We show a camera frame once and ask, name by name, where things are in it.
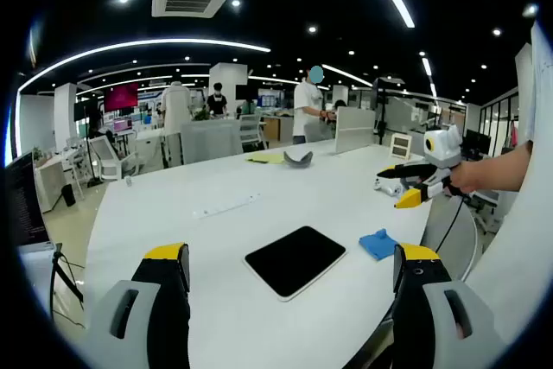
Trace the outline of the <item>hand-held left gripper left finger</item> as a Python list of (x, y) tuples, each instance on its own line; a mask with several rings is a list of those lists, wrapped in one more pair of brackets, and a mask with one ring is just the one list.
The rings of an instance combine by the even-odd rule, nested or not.
[(132, 279), (107, 291), (86, 330), (91, 368), (189, 368), (189, 249), (147, 252)]

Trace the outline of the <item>person's right hand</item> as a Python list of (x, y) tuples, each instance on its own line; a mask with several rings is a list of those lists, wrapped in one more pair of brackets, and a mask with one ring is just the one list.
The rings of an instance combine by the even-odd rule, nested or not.
[(464, 194), (470, 194), (480, 185), (479, 162), (463, 161), (451, 171), (451, 184)]

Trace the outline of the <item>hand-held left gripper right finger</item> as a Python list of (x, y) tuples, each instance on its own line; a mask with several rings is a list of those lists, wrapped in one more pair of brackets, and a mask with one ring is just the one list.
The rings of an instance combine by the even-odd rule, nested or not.
[(394, 368), (490, 368), (505, 348), (493, 312), (440, 257), (420, 245), (394, 251)]

